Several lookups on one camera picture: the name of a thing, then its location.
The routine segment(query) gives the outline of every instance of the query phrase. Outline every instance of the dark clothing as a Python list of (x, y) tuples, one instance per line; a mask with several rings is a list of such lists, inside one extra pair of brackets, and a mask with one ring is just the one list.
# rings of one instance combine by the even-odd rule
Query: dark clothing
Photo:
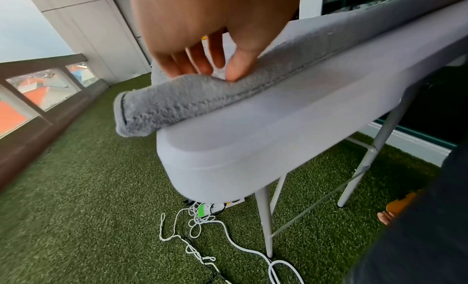
[(468, 283), (468, 141), (390, 223), (346, 284)]

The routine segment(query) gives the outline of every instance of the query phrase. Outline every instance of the gray towel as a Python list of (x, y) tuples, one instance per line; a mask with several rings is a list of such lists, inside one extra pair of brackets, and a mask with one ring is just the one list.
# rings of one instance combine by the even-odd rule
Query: gray towel
[(117, 132), (148, 136), (249, 98), (318, 61), (457, 1), (388, 0), (364, 10), (299, 20), (303, 34), (261, 56), (255, 70), (237, 82), (192, 74), (119, 94), (114, 102)]

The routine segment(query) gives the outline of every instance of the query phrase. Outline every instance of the green turf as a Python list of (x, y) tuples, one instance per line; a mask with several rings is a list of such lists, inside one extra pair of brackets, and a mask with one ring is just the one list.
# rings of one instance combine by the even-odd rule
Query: green turf
[[(115, 133), (112, 101), (149, 84), (142, 76), (114, 85), (0, 194), (0, 283), (205, 283), (210, 274), (178, 241), (160, 242), (159, 217), (171, 233), (183, 198), (156, 155), (156, 136)], [(369, 141), (362, 135), (355, 135)], [(342, 142), (288, 175), (274, 214), (279, 227), (351, 176), (365, 149)], [(438, 168), (386, 146), (345, 209), (338, 195), (275, 237), (276, 259), (292, 263), (306, 283), (340, 283), (383, 226), (376, 212)], [(255, 199), (219, 216), (235, 242), (265, 251)], [(269, 283), (267, 266), (203, 226), (195, 241), (234, 284)], [(297, 283), (278, 269), (283, 283)]]

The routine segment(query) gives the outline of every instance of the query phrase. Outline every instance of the white cable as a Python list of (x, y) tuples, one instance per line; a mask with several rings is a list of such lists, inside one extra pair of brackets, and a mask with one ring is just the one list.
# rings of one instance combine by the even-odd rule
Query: white cable
[[(176, 224), (177, 224), (177, 218), (179, 217), (179, 214), (182, 212), (182, 211), (189, 211), (189, 215), (192, 216), (193, 218), (189, 220), (189, 227), (190, 227), (190, 232), (189, 232), (189, 235), (192, 239), (196, 239), (200, 236), (201, 234), (201, 225), (202, 224), (205, 224), (205, 223), (219, 223), (223, 226), (224, 228), (224, 233), (226, 234), (226, 237), (228, 238), (228, 241), (229, 243), (231, 243), (234, 247), (236, 247), (237, 249), (241, 250), (241, 251), (244, 251), (244, 252), (248, 252), (248, 253), (253, 253), (253, 254), (256, 254), (258, 256), (261, 256), (268, 264), (268, 276), (270, 277), (270, 282), (272, 284), (280, 284), (279, 282), (279, 279), (278, 279), (278, 276), (276, 275), (275, 271), (273, 270), (273, 266), (275, 264), (284, 264), (284, 265), (287, 265), (293, 272), (294, 274), (296, 274), (296, 277), (299, 279), (299, 281), (301, 282), (301, 284), (304, 284), (304, 280), (302, 280), (302, 277), (301, 275), (299, 274), (299, 272), (288, 262), (286, 261), (282, 261), (282, 260), (277, 260), (277, 261), (271, 261), (268, 257), (266, 257), (263, 253), (261, 252), (258, 252), (258, 251), (255, 251), (255, 250), (250, 250), (250, 249), (246, 249), (246, 248), (242, 248), (241, 246), (237, 245), (236, 243), (234, 243), (234, 241), (232, 241), (231, 237), (229, 237), (229, 234), (228, 234), (228, 229), (226, 228), (226, 225), (222, 222), (222, 221), (219, 221), (219, 220), (215, 220), (215, 216), (214, 215), (208, 215), (208, 216), (205, 216), (203, 218), (200, 218), (198, 216), (198, 207), (202, 206), (203, 204), (199, 204), (199, 203), (194, 203), (193, 205), (191, 205), (189, 208), (184, 208), (184, 209), (181, 209), (177, 212), (177, 215), (175, 216), (175, 221), (174, 221), (174, 227), (173, 227), (173, 233), (170, 237), (168, 238), (163, 238), (162, 237), (162, 225), (164, 223), (164, 219), (166, 218), (166, 214), (162, 213), (161, 214), (161, 224), (159, 226), (159, 239), (163, 242), (166, 242), (166, 241), (169, 241), (169, 240), (172, 240), (173, 238), (179, 238), (181, 239), (185, 244), (187, 244), (187, 246), (185, 247), (185, 253), (187, 254), (193, 254), (195, 256), (195, 258), (202, 264), (204, 265), (211, 265), (213, 266), (216, 271), (219, 273), (219, 270), (218, 268), (216, 267), (216, 265), (213, 263), (214, 261), (216, 261), (216, 258), (215, 257), (210, 257), (210, 256), (206, 256), (206, 257), (202, 257), (201, 254), (195, 250), (195, 248), (193, 246), (190, 245), (190, 243), (188, 243), (186, 240), (182, 239), (182, 237), (180, 235), (176, 235)], [(198, 225), (198, 229), (199, 229), (199, 232), (196, 236), (193, 236), (192, 235), (192, 230)], [(224, 280), (227, 284), (231, 284), (231, 282), (229, 282), (228, 280)]]

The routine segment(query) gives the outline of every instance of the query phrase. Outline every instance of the hand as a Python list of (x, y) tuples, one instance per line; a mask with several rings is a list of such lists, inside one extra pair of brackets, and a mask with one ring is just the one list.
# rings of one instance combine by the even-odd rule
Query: hand
[(299, 0), (130, 0), (149, 52), (169, 76), (210, 75), (201, 38), (217, 68), (224, 67), (222, 29), (236, 44), (226, 67), (226, 80), (248, 74), (258, 56), (283, 30)]

